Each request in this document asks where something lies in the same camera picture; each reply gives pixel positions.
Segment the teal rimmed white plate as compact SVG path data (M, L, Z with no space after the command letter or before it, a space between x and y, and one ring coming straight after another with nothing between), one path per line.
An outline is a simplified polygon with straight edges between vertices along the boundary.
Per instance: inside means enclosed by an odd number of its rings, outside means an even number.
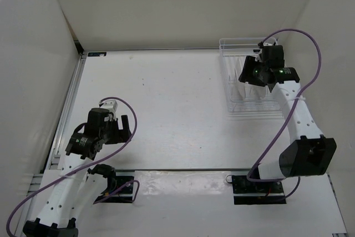
M238 93L241 97L242 100L245 100L246 98L246 93L245 93L245 84L239 81L239 78L241 77L242 69L244 66L244 57L235 57L235 84L236 88L238 90Z

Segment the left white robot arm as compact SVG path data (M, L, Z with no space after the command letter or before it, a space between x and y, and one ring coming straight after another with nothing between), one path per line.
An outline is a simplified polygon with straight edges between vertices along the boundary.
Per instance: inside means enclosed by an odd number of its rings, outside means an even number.
M101 192L116 187L114 168L95 163L104 145L125 143L131 137L127 115L119 128L116 102L92 108L85 123L77 126L65 149L60 181L34 220L26 221L25 236L78 236L79 217Z

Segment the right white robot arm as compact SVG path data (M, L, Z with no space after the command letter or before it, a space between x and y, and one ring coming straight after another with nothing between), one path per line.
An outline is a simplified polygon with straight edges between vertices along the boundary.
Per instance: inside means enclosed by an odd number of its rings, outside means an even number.
M281 108L285 123L280 130L288 130L290 144L269 163L258 159L247 174L250 188L258 193L270 182L325 174L337 148L335 140L325 137L313 120L296 70L285 66L283 47L259 48L257 57L246 57L239 81L268 88Z

